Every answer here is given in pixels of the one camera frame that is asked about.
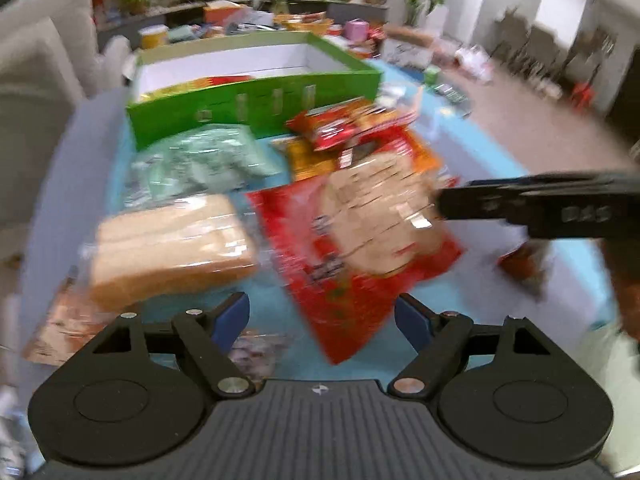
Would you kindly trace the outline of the person right hand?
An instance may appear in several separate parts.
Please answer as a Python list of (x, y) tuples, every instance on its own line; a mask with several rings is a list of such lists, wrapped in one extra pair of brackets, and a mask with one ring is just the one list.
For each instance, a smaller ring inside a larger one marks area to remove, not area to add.
[(602, 240), (601, 252), (608, 267), (623, 329), (631, 338), (639, 340), (639, 241)]

